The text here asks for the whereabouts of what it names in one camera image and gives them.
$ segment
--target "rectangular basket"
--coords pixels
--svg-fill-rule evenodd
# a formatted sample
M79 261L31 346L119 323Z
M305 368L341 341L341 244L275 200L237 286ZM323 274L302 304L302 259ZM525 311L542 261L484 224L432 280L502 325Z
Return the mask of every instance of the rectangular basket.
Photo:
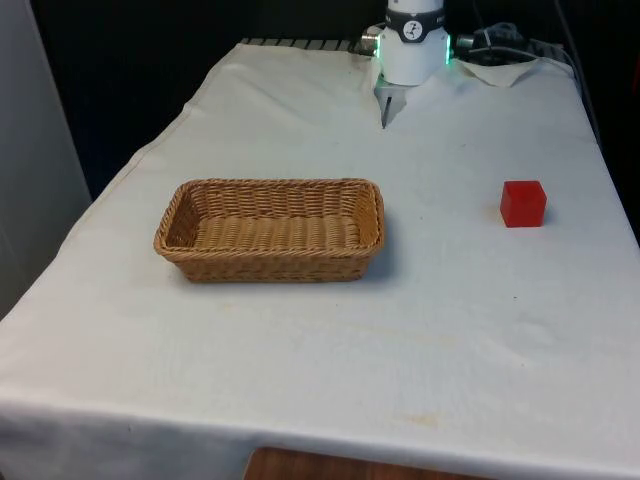
M357 280L384 245L367 180L195 180L176 191L156 252L192 282Z

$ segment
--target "red block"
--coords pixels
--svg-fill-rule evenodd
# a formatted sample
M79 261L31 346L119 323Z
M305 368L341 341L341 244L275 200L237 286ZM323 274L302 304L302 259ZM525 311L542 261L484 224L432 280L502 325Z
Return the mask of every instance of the red block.
M504 182L500 212L507 227L541 227L546 206L547 195L540 182Z

